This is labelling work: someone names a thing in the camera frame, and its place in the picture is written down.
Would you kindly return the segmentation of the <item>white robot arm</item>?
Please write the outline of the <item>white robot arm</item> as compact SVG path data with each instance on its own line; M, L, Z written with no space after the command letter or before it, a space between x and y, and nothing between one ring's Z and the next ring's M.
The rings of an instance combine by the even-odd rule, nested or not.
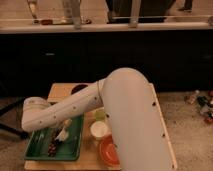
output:
M40 130L102 107L122 171L176 171L177 163L155 91L132 68L119 68L45 109L24 101L22 129Z

